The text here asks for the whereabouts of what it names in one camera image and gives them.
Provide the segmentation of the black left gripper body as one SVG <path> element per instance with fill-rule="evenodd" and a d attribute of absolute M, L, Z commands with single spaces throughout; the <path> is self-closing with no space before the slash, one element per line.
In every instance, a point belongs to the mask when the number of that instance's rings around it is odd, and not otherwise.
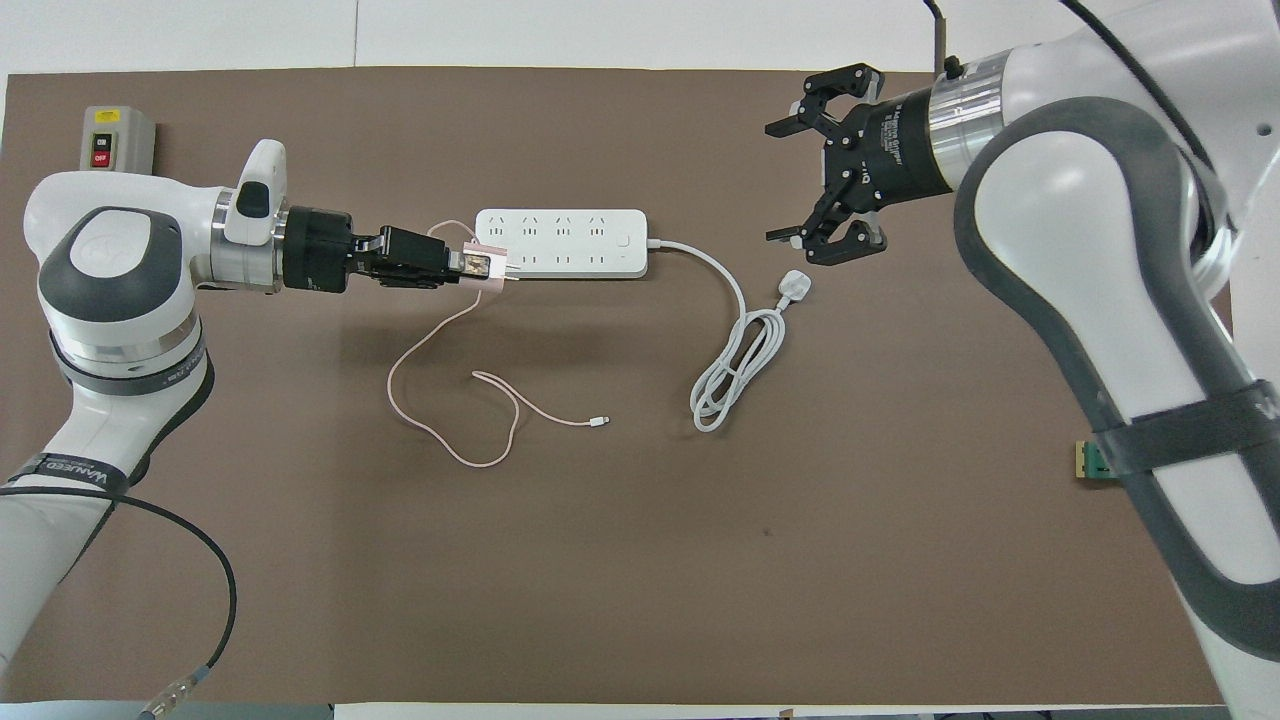
<path fill-rule="evenodd" d="M 282 283 L 291 290 L 344 293 L 355 251 L 352 215 L 294 205 L 282 243 Z"/>

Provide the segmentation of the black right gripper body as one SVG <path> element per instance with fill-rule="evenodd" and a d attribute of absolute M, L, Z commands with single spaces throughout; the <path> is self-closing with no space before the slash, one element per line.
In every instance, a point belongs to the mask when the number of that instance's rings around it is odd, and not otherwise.
<path fill-rule="evenodd" d="M 954 191 L 934 159 L 931 99 L 931 88 L 919 88 L 858 104 L 838 123 L 828 146 L 828 187 L 844 190 L 845 206 L 882 209 Z"/>

